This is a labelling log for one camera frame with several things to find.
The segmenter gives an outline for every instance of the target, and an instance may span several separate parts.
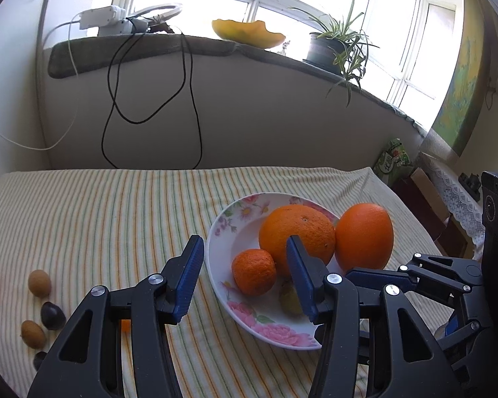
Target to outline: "plate rim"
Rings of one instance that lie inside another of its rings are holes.
[[[227,305],[226,302],[224,302],[218,295],[219,295],[219,289],[217,288],[216,286],[216,283],[214,282],[213,278],[212,278],[212,272],[210,270],[210,257],[208,255],[208,248],[210,246],[210,239],[211,239],[211,236],[213,236],[213,233],[212,233],[212,230],[215,228],[215,225],[217,223],[217,221],[219,220],[219,218],[223,215],[223,213],[228,209],[230,208],[232,205],[234,205],[235,203],[237,202],[240,202],[240,200],[243,200],[245,199],[246,197],[249,197],[249,196],[256,196],[256,195],[284,195],[284,196],[291,196],[291,197],[297,197],[301,200],[307,200],[308,202],[311,202],[317,206],[320,206],[321,208],[325,209],[326,211],[330,212],[331,214],[333,214],[337,219],[339,219],[339,216],[337,214],[335,214],[334,212],[330,211],[326,206],[323,206],[321,205],[320,203],[318,202],[314,202],[313,200],[311,199],[307,199],[306,197],[304,196],[299,196],[299,195],[295,195],[295,194],[291,194],[291,193],[285,193],[283,191],[259,191],[259,192],[256,192],[256,193],[251,193],[251,194],[248,194],[248,195],[245,195],[244,197],[240,197],[239,199],[237,200],[234,200],[233,202],[229,203],[225,208],[223,208],[221,210],[221,212],[216,216],[216,218],[214,219],[214,221],[212,222],[211,226],[210,226],[210,229],[208,230],[208,234],[207,234],[207,242],[205,244],[205,266],[207,268],[207,274],[208,274],[208,280],[210,281],[211,283],[211,286],[212,286],[212,290],[214,291],[214,296],[216,297],[216,299],[218,299],[219,303],[221,304],[221,306],[224,308],[224,310],[226,310],[226,312],[234,319],[234,321],[239,324],[244,330],[246,330],[247,332],[249,332],[251,335],[253,335],[254,337],[258,338],[259,340],[262,340],[268,344],[271,344],[271,345],[275,345],[277,347],[282,347],[283,349],[288,349],[288,350],[298,350],[298,351],[310,351],[310,350],[319,350],[321,349],[321,344],[317,343],[318,346],[312,346],[312,347],[295,347],[295,346],[292,346],[292,345],[288,345],[288,344],[282,344],[282,343],[279,343],[277,341],[273,341],[273,340],[270,340],[269,338],[266,338],[265,336],[263,335],[260,335],[259,333],[257,333],[256,331],[254,331],[253,329],[249,328],[245,323],[243,323],[243,321],[241,321],[237,316],[234,315],[234,313],[232,313],[232,310],[229,308],[229,306]]]

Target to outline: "black flower pot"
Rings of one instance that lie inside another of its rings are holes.
[[[310,33],[310,49],[308,50],[305,62],[336,75],[341,75],[339,66],[333,64],[336,58],[333,51],[342,53],[345,50],[345,46],[335,38],[317,38],[320,34]]]

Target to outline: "green package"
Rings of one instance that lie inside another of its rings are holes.
[[[387,144],[373,166],[373,171],[389,187],[412,173],[412,162],[400,139],[392,139]]]

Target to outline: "potted plant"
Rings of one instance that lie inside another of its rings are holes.
[[[334,86],[346,84],[348,106],[351,102],[350,81],[355,80],[361,89],[360,79],[365,75],[365,66],[369,59],[369,46],[375,46],[369,43],[369,37],[362,29],[360,31],[351,29],[354,21],[363,16],[364,13],[361,12],[352,18],[354,0],[349,8],[347,19],[341,21],[330,14],[317,17],[305,10],[295,7],[293,9],[307,14],[312,21],[321,27],[321,32],[310,33],[311,42],[306,62],[343,77]]]

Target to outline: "yellow bowl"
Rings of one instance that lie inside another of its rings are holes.
[[[214,33],[225,40],[232,40],[260,49],[279,46],[286,39],[284,34],[267,31],[264,21],[237,22],[230,19],[227,21],[216,19],[212,21],[212,29]]]

